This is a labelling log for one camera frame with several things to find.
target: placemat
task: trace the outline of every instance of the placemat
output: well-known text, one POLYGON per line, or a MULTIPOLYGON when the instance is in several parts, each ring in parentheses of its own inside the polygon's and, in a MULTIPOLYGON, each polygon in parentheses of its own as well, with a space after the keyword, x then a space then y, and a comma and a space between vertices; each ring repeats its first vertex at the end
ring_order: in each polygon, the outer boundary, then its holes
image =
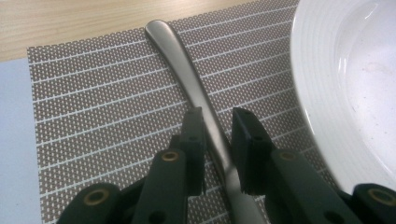
MULTIPOLYGON (((297 0, 258 1, 170 24, 187 46, 230 138, 232 108, 261 120, 334 185, 298 106, 290 69, 297 0)), ((43 223, 92 183, 125 188, 179 133, 189 104, 143 28, 28 49, 43 223)), ((189 198, 189 223, 229 223, 230 206, 205 156, 207 194, 189 198)), ((266 217, 264 197, 256 202, 266 217)))

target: bolt hole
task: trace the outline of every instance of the bolt hole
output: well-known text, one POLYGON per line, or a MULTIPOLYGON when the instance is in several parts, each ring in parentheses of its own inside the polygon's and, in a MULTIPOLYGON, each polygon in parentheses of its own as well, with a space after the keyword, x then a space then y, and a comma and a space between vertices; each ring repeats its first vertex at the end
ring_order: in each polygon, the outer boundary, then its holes
POLYGON ((166 220, 165 212, 156 211, 149 215, 148 222, 152 224, 161 224, 164 223, 166 220))
POLYGON ((326 217, 327 220, 329 220, 331 223, 334 224, 343 224, 345 222, 343 217, 341 217, 338 213, 335 213, 333 211, 325 212, 324 216, 326 217))
POLYGON ((178 154, 176 152, 170 151, 162 155, 164 161, 176 161, 178 159, 178 154))

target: gray placemat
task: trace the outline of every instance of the gray placemat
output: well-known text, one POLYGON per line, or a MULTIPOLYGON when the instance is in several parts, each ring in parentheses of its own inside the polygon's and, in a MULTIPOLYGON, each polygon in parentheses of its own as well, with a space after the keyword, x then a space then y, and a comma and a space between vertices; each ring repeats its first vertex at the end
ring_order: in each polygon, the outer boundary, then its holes
MULTIPOLYGON (((298 106, 290 29, 298 1, 259 1, 172 21, 230 137, 232 108, 253 111, 278 147, 301 151, 334 185, 298 106)), ((28 49, 43 223, 92 183, 125 188, 179 133, 186 98, 143 28, 28 49)), ((206 156, 207 194, 189 198, 190 223, 229 223, 206 156)), ((256 202, 265 216, 263 197, 256 202)))

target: white stripe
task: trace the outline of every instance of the white stripe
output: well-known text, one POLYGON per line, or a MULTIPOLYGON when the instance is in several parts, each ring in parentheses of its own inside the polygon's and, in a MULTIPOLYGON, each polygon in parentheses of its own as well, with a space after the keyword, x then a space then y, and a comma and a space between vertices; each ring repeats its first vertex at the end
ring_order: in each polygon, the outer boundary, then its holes
POLYGON ((63 187, 63 188, 55 189, 55 190, 53 190, 53 191, 45 192, 45 193, 43 193, 43 194, 40 195, 40 198, 45 198, 45 197, 47 197, 47 196, 49 196, 49 195, 51 195, 51 194, 56 194, 56 193, 58 193, 58 192, 60 192, 60 191, 63 191, 63 190, 66 190, 66 189, 71 189, 71 188, 76 187, 76 186, 78 186, 78 185, 81 185, 81 184, 84 184, 84 183, 93 181, 93 180, 95 180, 95 179, 104 177, 104 176, 106 176, 106 175, 111 175, 111 174, 114 174, 114 173, 116 173, 116 172, 118 172, 118 171, 125 170, 125 169, 131 168, 131 167, 134 167, 134 166, 136 166, 136 165, 138 165, 138 164, 141 164, 141 163, 143 163, 143 162, 151 161, 153 158, 154 158, 154 157, 149 157, 149 158, 146 158, 146 159, 144 159, 144 160, 142 160, 142 161, 134 162, 134 163, 132 163, 132 164, 129 164, 129 165, 127 165, 127 166, 123 166, 123 167, 121 167, 121 168, 118 168, 118 169, 115 169, 115 170, 106 172, 106 173, 104 173, 104 174, 100 174, 100 175, 93 176, 93 177, 88 178, 88 179, 84 179, 84 180, 79 181, 79 182, 77 182, 77 183, 74 183, 74 184, 72 184, 72 185, 68 185, 68 186, 65 186, 65 187, 63 187))
POLYGON ((87 55, 87 54, 92 54, 92 53, 97 53, 97 52, 100 52, 100 51, 105 51, 105 50, 108 50, 108 49, 117 49, 117 48, 122 48, 122 47, 130 46, 130 45, 140 44, 140 43, 144 43, 144 42, 148 42, 147 39, 133 41, 131 43, 111 46, 111 47, 103 48, 103 49, 95 49, 95 50, 92 50, 92 51, 82 52, 82 53, 79 53, 79 54, 73 54, 73 55, 70 55, 70 56, 62 57, 62 58, 50 59, 50 60, 41 61, 41 62, 37 62, 37 63, 30 63, 30 64, 31 65, 36 65, 36 64, 41 64, 41 63, 58 62, 58 61, 65 60, 65 59, 71 59, 71 58, 76 58, 78 56, 84 56, 84 55, 87 55))
MULTIPOLYGON (((259 45, 275 42, 275 41, 286 39, 286 38, 289 38, 289 37, 288 36, 283 36, 283 37, 280 37, 280 38, 277 38, 277 39, 267 40, 267 41, 264 41, 264 42, 256 43, 256 44, 249 45, 249 46, 245 46, 245 47, 242 47, 242 48, 239 48, 239 49, 232 49, 232 50, 229 50, 229 51, 224 51, 224 52, 219 53, 219 54, 214 54, 214 55, 211 55, 211 56, 208 56, 208 57, 204 57, 204 58, 201 58, 201 59, 194 60, 193 62, 196 63, 196 62, 200 62, 200 61, 207 60, 207 59, 210 59, 210 58, 216 58, 216 57, 219 57, 221 55, 225 55, 225 54, 228 54, 228 53, 231 53, 231 52, 237 52, 238 50, 253 48, 253 47, 256 47, 256 46, 259 46, 259 45)), ((101 85, 97 85, 97 86, 93 86, 93 87, 89 87, 89 88, 85 88, 85 89, 81 89, 81 90, 77 90, 77 91, 70 91, 70 92, 67 92, 67 93, 54 95, 54 96, 46 97, 46 98, 43 98, 43 99, 38 99, 38 100, 33 101, 33 103, 40 103, 40 102, 43 102, 43 101, 53 100, 53 99, 61 98, 61 97, 68 96, 68 95, 73 95, 73 94, 84 92, 84 91, 91 91, 91 90, 102 88, 102 87, 109 86, 109 85, 112 85, 112 84, 120 83, 122 81, 131 80, 131 79, 135 79, 135 78, 143 77, 143 76, 147 76, 147 75, 152 75, 152 74, 155 74, 155 73, 158 73, 158 72, 165 71, 167 69, 168 69, 168 67, 165 67, 165 68, 161 68, 161 69, 158 69, 158 70, 150 71, 150 72, 147 72, 147 73, 139 74, 139 75, 134 76, 134 77, 126 77, 126 78, 122 78, 122 79, 119 79, 119 80, 107 82, 107 83, 104 83, 104 84, 101 84, 101 85)))
POLYGON ((85 88, 85 89, 81 89, 81 90, 70 91, 68 93, 62 93, 62 94, 59 94, 59 95, 46 97, 46 98, 43 98, 43 99, 35 100, 35 101, 33 101, 33 103, 40 103, 40 102, 43 102, 43 101, 53 100, 53 99, 56 99, 56 98, 61 98, 61 97, 65 97, 65 96, 68 96, 68 95, 73 95, 73 94, 84 92, 84 91, 91 91, 91 90, 98 89, 98 88, 101 88, 101 87, 105 87, 105 86, 108 86, 108 85, 120 83, 122 81, 132 80, 132 79, 135 79, 135 78, 138 78, 138 77, 143 77, 143 76, 159 73, 159 72, 162 72, 162 71, 166 71, 167 69, 168 68, 165 67, 165 68, 161 68, 161 69, 158 69, 158 70, 150 71, 150 72, 147 72, 147 73, 139 74, 139 75, 136 75, 134 77, 126 77, 126 78, 118 79, 118 80, 115 80, 115 81, 107 82, 107 83, 104 83, 104 84, 100 84, 100 85, 97 85, 97 86, 93 86, 93 87, 89 87, 89 88, 85 88))
POLYGON ((158 53, 153 53, 153 54, 141 56, 141 57, 138 57, 138 58, 132 58, 132 59, 121 61, 121 62, 117 62, 117 63, 109 63, 109 64, 106 64, 106 65, 101 65, 101 66, 97 66, 97 67, 94 67, 94 68, 89 68, 89 69, 77 71, 77 72, 74 72, 74 73, 61 75, 61 76, 58 76, 58 77, 48 77, 48 78, 44 78, 44 79, 40 79, 40 80, 32 81, 32 82, 33 82, 33 84, 36 84, 36 83, 41 83, 41 82, 45 82, 45 81, 51 81, 51 80, 59 79, 61 77, 70 77, 70 76, 73 76, 73 75, 76 75, 76 74, 79 74, 79 73, 90 72, 90 71, 98 70, 100 68, 106 68, 106 67, 110 67, 110 66, 113 66, 113 65, 129 63, 129 62, 137 61, 137 60, 140 60, 140 59, 149 58, 149 57, 152 57, 152 56, 155 56, 155 55, 158 55, 158 53))
MULTIPOLYGON (((296 7, 296 6, 292 6, 292 7, 282 7, 282 8, 277 8, 277 9, 269 10, 269 11, 254 13, 254 14, 250 14, 250 15, 247 15, 247 16, 242 16, 242 17, 235 18, 235 19, 228 20, 228 21, 221 21, 221 22, 216 22, 216 23, 212 23, 212 24, 209 24, 209 25, 205 25, 205 26, 196 27, 196 28, 193 28, 193 29, 182 30, 182 31, 179 31, 178 33, 179 33, 179 34, 184 34, 184 33, 191 32, 191 31, 196 31, 196 30, 200 30, 200 29, 205 29, 205 28, 211 27, 211 26, 216 26, 216 25, 220 25, 220 24, 225 24, 225 23, 229 23, 229 22, 233 22, 233 21, 240 21, 240 20, 247 19, 247 18, 250 18, 250 17, 255 17, 255 16, 262 15, 262 14, 266 14, 266 13, 270 13, 270 12, 277 12, 277 11, 286 10, 286 9, 295 8, 295 7, 296 7)), ((109 50, 109 49, 122 48, 122 47, 130 46, 130 45, 135 45, 135 44, 140 44, 140 43, 144 43, 144 42, 148 42, 147 39, 138 40, 138 41, 131 42, 131 43, 127 43, 127 44, 121 44, 121 45, 111 46, 111 47, 103 48, 103 49, 95 49, 95 50, 83 52, 83 53, 80 53, 80 54, 74 54, 74 55, 70 55, 70 56, 66 56, 66 57, 62 57, 62 58, 58 58, 58 59, 50 59, 50 60, 46 60, 46 61, 42 61, 42 62, 37 62, 37 63, 30 63, 30 64, 31 64, 31 65, 36 65, 36 64, 41 64, 41 63, 58 62, 58 61, 60 61, 60 60, 75 58, 75 57, 78 57, 78 56, 83 56, 83 55, 87 55, 87 54, 97 53, 97 52, 105 51, 105 50, 109 50)))
POLYGON ((244 47, 239 48, 239 49, 231 49, 231 50, 219 53, 219 54, 214 54, 214 55, 210 55, 210 56, 207 56, 207 57, 204 57, 204 58, 200 58, 200 59, 194 60, 194 62, 197 63, 197 62, 204 61, 204 60, 207 60, 207 59, 216 58, 216 57, 219 57, 221 55, 226 55, 226 54, 229 54, 229 53, 237 52, 237 51, 242 50, 242 49, 250 49, 250 48, 257 47, 259 45, 264 45, 264 44, 268 44, 268 43, 271 43, 271 42, 275 42, 275 41, 283 40, 283 39, 288 39, 288 38, 290 38, 290 37, 287 35, 287 36, 282 36, 282 37, 276 38, 276 39, 266 40, 266 41, 263 41, 263 42, 260 42, 260 43, 256 43, 256 44, 253 44, 253 45, 247 45, 247 46, 244 46, 244 47))
MULTIPOLYGON (((241 84, 238 84, 238 85, 235 85, 235 86, 231 86, 231 87, 229 87, 229 88, 226 88, 226 89, 223 89, 223 90, 220 90, 220 91, 211 92, 211 93, 209 93, 209 95, 214 95, 214 94, 221 93, 221 92, 223 92, 223 91, 228 91, 228 90, 231 90, 231 89, 235 89, 235 88, 237 88, 237 87, 241 87, 241 86, 244 86, 244 85, 247 85, 247 84, 256 82, 256 81, 260 81, 260 80, 263 80, 263 79, 268 78, 268 77, 277 76, 277 75, 283 74, 283 73, 288 72, 288 71, 289 71, 289 70, 285 70, 285 71, 282 71, 282 72, 274 73, 274 74, 272 74, 272 75, 270 75, 270 76, 256 78, 256 79, 250 80, 250 81, 248 81, 248 82, 244 82, 244 83, 241 83, 241 84)), ((174 107, 174 106, 177 106, 177 105, 181 105, 181 104, 184 104, 184 103, 187 103, 187 102, 186 102, 186 101, 178 102, 178 103, 175 103, 175 104, 173 104, 173 105, 167 105, 167 106, 162 107, 162 108, 157 108, 157 109, 154 109, 154 110, 145 112, 145 113, 140 114, 140 115, 132 116, 132 117, 129 117, 129 118, 126 118, 126 119, 120 119, 120 120, 117 120, 117 121, 114 121, 114 122, 111 122, 111 123, 108 123, 108 124, 105 124, 105 125, 101 125, 101 126, 97 126, 97 127, 95 127, 95 128, 91 128, 91 129, 88 129, 88 130, 84 130, 84 131, 79 132, 79 133, 73 133, 73 134, 69 134, 69 135, 66 135, 66 136, 63 136, 63 137, 59 137, 59 138, 56 138, 56 139, 50 139, 50 140, 47 141, 47 142, 41 142, 41 143, 37 144, 37 146, 40 147, 40 146, 43 146, 43 145, 46 145, 46 144, 50 144, 50 143, 62 141, 62 140, 64 140, 64 139, 68 139, 68 138, 71 138, 71 137, 75 137, 75 136, 78 136, 78 135, 81 135, 81 134, 84 134, 84 133, 91 133, 91 132, 96 131, 96 130, 99 130, 99 129, 101 129, 101 128, 105 128, 105 127, 108 127, 108 126, 113 126, 113 125, 115 125, 115 124, 118 124, 118 123, 123 122, 123 121, 126 121, 126 120, 136 119, 136 118, 139 118, 139 117, 142 117, 142 116, 145 116, 145 115, 154 113, 154 112, 158 112, 158 111, 161 111, 161 110, 164 110, 164 109, 167 109, 167 108, 171 108, 171 107, 174 107)))
POLYGON ((270 27, 274 27, 274 26, 290 23, 290 22, 292 22, 292 21, 282 21, 282 22, 279 22, 279 23, 274 23, 274 24, 271 24, 271 25, 254 28, 252 30, 246 30, 246 31, 242 31, 242 32, 234 33, 234 34, 230 34, 230 35, 223 35, 223 36, 215 37, 213 39, 207 39, 207 40, 204 40, 204 41, 201 41, 201 42, 196 42, 196 43, 193 43, 193 44, 186 45, 186 48, 190 48, 190 47, 197 46, 197 45, 202 45, 202 44, 213 42, 213 41, 216 41, 216 40, 225 39, 225 38, 228 38, 228 37, 231 37, 231 36, 243 35, 243 34, 247 34, 247 33, 250 33, 250 32, 259 31, 259 30, 270 28, 270 27))
POLYGON ((221 70, 221 71, 218 71, 218 72, 214 72, 214 73, 211 73, 211 74, 208 74, 208 75, 204 75, 204 76, 201 76, 201 78, 204 79, 206 77, 211 77, 211 76, 215 76, 215 75, 218 75, 218 74, 221 74, 221 73, 230 72, 230 71, 233 71, 235 69, 246 67, 246 66, 249 66, 249 65, 252 65, 252 64, 255 64, 255 63, 262 63, 262 62, 265 62, 265 61, 268 61, 268 60, 271 60, 271 59, 274 59, 274 58, 277 58, 277 57, 280 57, 280 56, 287 55, 289 53, 290 53, 289 51, 285 51, 283 53, 280 53, 280 54, 277 54, 277 55, 274 55, 274 56, 271 56, 271 57, 268 57, 268 58, 260 59, 260 60, 253 61, 253 62, 250 62, 250 63, 240 64, 240 65, 237 65, 235 67, 227 68, 227 69, 224 69, 224 70, 221 70))
POLYGON ((300 153, 301 153, 301 154, 305 154, 306 152, 309 152, 309 151, 313 150, 314 148, 315 148, 315 146, 308 147, 308 148, 302 150, 300 153))
MULTIPOLYGON (((289 52, 287 51, 287 52, 284 52, 284 53, 281 53, 281 54, 277 54, 275 56, 272 56, 272 57, 269 57, 269 58, 266 58, 266 59, 254 61, 254 62, 251 62, 251 63, 241 64, 241 65, 238 65, 236 67, 228 68, 228 69, 225 69, 225 70, 222 70, 222 71, 219 71, 219 72, 215 72, 215 73, 212 73, 212 74, 208 74, 208 75, 202 76, 201 79, 204 79, 204 78, 207 78, 207 77, 211 77, 211 76, 214 76, 214 75, 218 75, 218 74, 221 74, 223 72, 229 72, 229 71, 232 71, 234 69, 242 68, 242 67, 245 67, 245 66, 249 66, 249 65, 252 65, 254 63, 261 63, 261 62, 264 62, 266 60, 274 59, 275 57, 286 55, 288 53, 289 52)), ((152 91, 145 91, 143 93, 139 93, 139 95, 143 95, 143 94, 147 94, 147 93, 151 93, 151 92, 155 92, 155 91, 161 91, 161 90, 164 90, 164 89, 167 89, 167 88, 170 88, 170 87, 175 87, 175 86, 177 86, 177 84, 161 87, 161 88, 158 88, 158 89, 155 89, 155 90, 152 90, 152 91)), ((60 115, 60 116, 56 116, 56 117, 51 117, 49 119, 37 120, 35 123, 42 123, 42 122, 51 121, 51 120, 54 120, 54 119, 65 118, 65 117, 68 117, 68 116, 71 116, 71 115, 76 115, 76 114, 81 113, 81 112, 90 111, 90 110, 93 110, 93 109, 96 109, 96 108, 100 108, 102 106, 112 105, 112 104, 115 104, 117 102, 120 102, 120 101, 123 101, 123 100, 128 100, 128 99, 131 99, 131 98, 134 98, 134 96, 129 96, 129 97, 121 98, 121 99, 116 100, 116 101, 107 102, 107 103, 105 103, 103 105, 95 105, 95 106, 91 106, 91 107, 86 107, 86 108, 83 108, 81 110, 77 110, 77 111, 70 112, 70 113, 67 113, 67 114, 64 114, 64 115, 60 115)))
POLYGON ((299 128, 293 129, 293 130, 291 130, 289 132, 282 133, 282 134, 280 134, 278 136, 275 136, 272 140, 275 141, 278 138, 284 137, 284 136, 289 135, 291 133, 297 133, 297 132, 299 132, 300 130, 303 130, 303 129, 306 129, 306 125, 303 125, 303 126, 301 126, 299 128))
MULTIPOLYGON (((298 107, 293 107, 293 108, 290 108, 290 109, 281 111, 281 112, 276 113, 276 114, 274 114, 274 115, 271 115, 271 116, 262 118, 261 120, 265 120, 265 119, 267 119, 267 118, 271 118, 271 117, 274 117, 274 116, 277 116, 277 115, 280 115, 280 114, 283 114, 283 113, 287 113, 287 112, 289 112, 289 111, 291 111, 291 110, 293 110, 293 109, 296 109, 296 108, 298 108, 298 107)), ((85 157, 88 157, 88 156, 97 154, 97 153, 99 153, 99 152, 107 151, 107 150, 110 150, 111 148, 119 147, 119 146, 122 146, 122 145, 124 145, 124 144, 131 143, 131 142, 133 142, 133 141, 136 141, 136 140, 139 140, 139 139, 143 139, 143 138, 152 136, 152 135, 157 134, 157 133, 166 132, 166 131, 172 130, 172 129, 174 129, 174 128, 176 128, 176 127, 180 127, 180 126, 181 126, 181 123, 179 123, 179 124, 177 124, 177 125, 175 125, 175 126, 169 127, 169 128, 165 128, 165 129, 159 130, 159 131, 154 132, 154 133, 149 133, 149 134, 146 134, 146 135, 142 135, 142 136, 136 137, 136 138, 134 138, 134 139, 132 139, 132 140, 129 140, 129 141, 126 141, 126 142, 120 142, 120 143, 118 143, 118 144, 116 144, 116 145, 113 145, 113 146, 111 146, 111 147, 101 148, 101 149, 99 149, 99 150, 97 150, 97 151, 90 152, 90 153, 86 153, 86 154, 77 156, 77 157, 75 157, 75 158, 73 158, 73 159, 69 159, 69 160, 66 160, 66 161, 60 161, 60 162, 53 163, 53 164, 51 164, 51 165, 44 166, 44 167, 39 167, 38 170, 39 170, 39 171, 42 171, 42 170, 46 170, 46 169, 49 169, 49 168, 52 168, 52 167, 60 166, 60 165, 65 164, 65 163, 69 163, 69 162, 71 162, 71 161, 77 161, 77 160, 79 160, 79 159, 82 159, 82 158, 85 158, 85 157)), ((208 165, 208 164, 211 164, 211 163, 213 163, 213 162, 212 162, 212 161, 207 162, 205 165, 208 165)))
MULTIPOLYGON (((235 34, 232 34, 232 35, 226 35, 226 36, 216 37, 216 38, 213 38, 213 39, 208 39, 208 40, 203 41, 203 42, 199 42, 199 43, 195 43, 195 44, 192 44, 192 45, 188 45, 188 46, 186 46, 186 48, 189 48, 191 46, 201 45, 201 44, 208 43, 208 42, 212 42, 212 41, 219 40, 219 39, 226 38, 226 37, 233 36, 233 35, 246 34, 246 33, 249 33, 249 32, 253 32, 253 31, 256 31, 256 30, 260 30, 260 29, 265 29, 265 28, 268 28, 268 27, 272 27, 272 26, 283 24, 283 23, 287 23, 287 22, 292 22, 292 21, 283 21, 283 22, 280 22, 280 23, 277 23, 277 24, 263 26, 261 28, 256 28, 256 29, 253 29, 253 30, 248 30, 248 31, 240 32, 240 33, 235 33, 235 34)), ((109 63, 109 64, 106 64, 106 65, 102 65, 102 66, 98 66, 98 67, 94 67, 94 68, 89 68, 89 69, 77 71, 77 72, 74 72, 74 73, 60 75, 58 77, 48 77, 48 78, 44 78, 44 79, 40 79, 40 80, 32 81, 32 82, 34 84, 36 84, 36 83, 40 83, 40 82, 44 82, 44 81, 51 81, 51 80, 59 79, 59 78, 62 78, 62 77, 73 76, 73 75, 76 75, 76 74, 79 74, 79 73, 84 73, 84 72, 98 70, 98 69, 109 67, 109 66, 112 66, 112 65, 129 63, 129 62, 133 62, 133 61, 137 61, 137 60, 140 60, 140 59, 149 58, 149 57, 156 56, 156 55, 159 55, 159 54, 158 53, 153 53, 153 54, 149 54, 149 55, 138 57, 138 58, 133 58, 133 59, 117 62, 117 63, 109 63)))
POLYGON ((262 80, 267 79, 269 77, 278 76, 278 75, 281 75, 281 74, 284 74, 284 73, 287 73, 287 72, 290 72, 290 69, 287 69, 287 70, 284 70, 284 71, 281 71, 281 72, 277 72, 277 73, 273 73, 273 74, 271 74, 269 76, 266 76, 266 77, 255 78, 255 79, 252 79, 250 81, 243 82, 243 83, 240 83, 238 85, 234 85, 234 86, 231 86, 231 87, 228 87, 228 88, 225 88, 225 89, 221 89, 221 90, 218 90, 218 91, 212 91, 208 95, 211 96, 211 95, 215 95, 215 94, 218 94, 218 93, 221 93, 221 92, 224 92, 224 91, 229 91, 229 90, 241 87, 241 86, 245 86, 247 84, 251 84, 251 83, 254 83, 254 82, 262 81, 262 80))
POLYGON ((93 152, 90 152, 90 153, 82 154, 82 155, 80 155, 80 156, 74 157, 73 159, 69 159, 69 160, 66 160, 66 161, 60 161, 60 162, 51 164, 51 165, 49 165, 49 166, 38 167, 38 170, 41 171, 41 170, 49 169, 49 168, 51 168, 51 167, 55 167, 55 166, 62 165, 62 164, 64 164, 64 163, 68 163, 68 162, 70 162, 70 161, 76 161, 76 160, 79 160, 79 159, 83 159, 83 158, 85 158, 85 157, 88 157, 88 156, 91 156, 91 155, 94 155, 94 154, 97 154, 97 153, 100 153, 100 152, 104 152, 104 151, 110 150, 111 148, 120 147, 120 146, 123 146, 123 145, 125 145, 125 144, 132 143, 132 142, 134 142, 134 141, 137 141, 137 140, 140 140, 140 139, 143 139, 143 138, 146 138, 146 137, 150 137, 150 136, 155 135, 155 134, 158 134, 158 133, 164 133, 164 132, 170 131, 170 130, 175 129, 175 128, 178 128, 178 127, 181 127, 181 123, 176 124, 176 125, 173 125, 173 126, 171 126, 171 127, 167 127, 167 128, 158 130, 158 131, 155 131, 155 132, 153 132, 153 133, 148 133, 148 134, 140 135, 140 136, 138 136, 138 137, 136 137, 136 138, 134 138, 134 139, 130 139, 130 140, 128 140, 128 141, 119 142, 119 143, 117 143, 116 145, 113 145, 113 146, 110 146, 110 147, 104 147, 104 148, 101 148, 101 149, 99 149, 99 150, 96 150, 96 151, 93 151, 93 152))
POLYGON ((211 27, 211 26, 221 25, 221 24, 225 24, 225 23, 229 23, 229 22, 233 22, 233 21, 241 21, 243 19, 247 19, 247 18, 250 18, 250 17, 260 16, 260 15, 263 15, 263 14, 267 14, 267 13, 271 13, 271 12, 277 12, 277 11, 282 11, 282 10, 286 10, 286 9, 290 9, 290 8, 296 8, 296 6, 282 7, 282 8, 277 8, 277 9, 268 10, 268 11, 264 11, 264 12, 253 13, 253 14, 250 14, 250 15, 247 15, 247 16, 243 16, 243 17, 238 17, 236 19, 232 19, 232 20, 229 20, 229 21, 220 21, 220 22, 208 24, 208 25, 205 25, 205 26, 200 26, 200 27, 196 27, 196 28, 180 31, 178 33, 179 34, 183 34, 183 33, 191 32, 191 31, 201 30, 201 29, 205 29, 205 28, 211 27))
MULTIPOLYGON (((176 103, 176 104, 168 105, 168 106, 165 106, 165 107, 161 107, 161 108, 158 108, 158 109, 156 109, 156 110, 157 110, 157 111, 160 111, 160 110, 166 109, 167 107, 170 108, 170 107, 173 107, 173 106, 175 106, 175 105, 182 105, 182 104, 184 104, 184 103, 187 103, 187 101, 178 102, 178 103, 176 103)), ((97 130, 97 129, 100 129, 100 128, 104 128, 104 127, 106 127, 106 126, 110 126, 110 125, 114 125, 114 124, 119 123, 119 122, 123 122, 123 121, 128 120, 128 119, 135 119, 136 117, 141 117, 141 116, 144 116, 144 115, 146 115, 146 114, 148 114, 148 113, 151 113, 151 112, 156 112, 156 111, 149 111, 149 112, 145 112, 145 113, 143 113, 143 114, 139 114, 139 115, 136 115, 136 116, 127 118, 127 119, 121 119, 121 120, 118 120, 118 121, 116 121, 116 122, 114 122, 114 123, 109 123, 109 124, 106 124, 106 125, 102 125, 102 126, 99 126, 99 127, 97 127, 97 128, 90 129, 90 130, 88 130, 88 131, 91 132, 91 131, 94 131, 94 130, 97 130)), ((139 136, 139 137, 134 138, 133 141, 143 138, 142 136, 139 136)), ((106 150, 108 150, 108 147, 105 147, 105 148, 102 148, 102 149, 99 149, 99 150, 97 150, 97 151, 90 152, 90 153, 87 153, 87 154, 83 154, 83 155, 81 155, 81 156, 77 156, 77 157, 75 157, 75 158, 73 158, 73 159, 69 159, 69 160, 65 160, 65 161, 59 161, 59 162, 56 162, 56 163, 53 163, 53 164, 51 164, 51 165, 44 166, 44 167, 38 167, 38 171, 43 171, 43 170, 46 170, 46 169, 49 169, 49 168, 52 168, 52 167, 55 167, 55 166, 59 166, 59 165, 68 163, 68 162, 70 162, 70 161, 76 161, 76 160, 78 160, 78 159, 81 159, 81 158, 84 158, 84 157, 87 157, 87 156, 91 156, 91 155, 93 155, 93 154, 96 154, 96 153, 99 153, 99 152, 102 152, 102 151, 106 151, 106 150)))
POLYGON ((83 108, 81 110, 77 110, 77 111, 70 112, 70 113, 67 113, 67 114, 64 114, 64 115, 60 115, 60 116, 56 116, 56 117, 51 117, 49 119, 38 120, 35 123, 42 123, 42 122, 47 122, 47 121, 51 121, 51 120, 55 120, 55 119, 65 118, 65 117, 68 117, 68 116, 71 116, 71 115, 76 115, 76 114, 79 114, 79 113, 82 113, 82 112, 86 112, 86 111, 90 111, 90 110, 93 110, 93 109, 96 109, 96 108, 100 108, 100 107, 103 107, 103 106, 113 105, 113 104, 121 102, 121 101, 133 99, 135 97, 146 95, 146 94, 149 94, 149 93, 153 93, 155 91, 163 91, 165 89, 169 89, 169 88, 172 88, 172 87, 175 87, 175 86, 177 86, 177 84, 172 84, 172 85, 169 85, 169 86, 160 87, 158 89, 154 89, 154 90, 150 90, 150 91, 139 92, 136 95, 124 97, 124 98, 121 98, 121 99, 118 99, 118 100, 115 100, 115 101, 106 102, 106 103, 104 103, 102 105, 94 105, 94 106, 91 106, 91 107, 86 107, 86 108, 83 108))

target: brass insert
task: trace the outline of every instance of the brass insert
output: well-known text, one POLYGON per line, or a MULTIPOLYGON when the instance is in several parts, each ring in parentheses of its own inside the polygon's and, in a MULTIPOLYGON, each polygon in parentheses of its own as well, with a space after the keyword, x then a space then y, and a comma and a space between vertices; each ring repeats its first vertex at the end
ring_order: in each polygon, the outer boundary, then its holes
POLYGON ((178 160, 178 153, 170 151, 165 152, 162 155, 163 161, 177 161, 178 160))
POLYGON ((93 206, 104 202, 108 198, 109 192, 107 189, 96 189, 85 195, 84 203, 93 206))

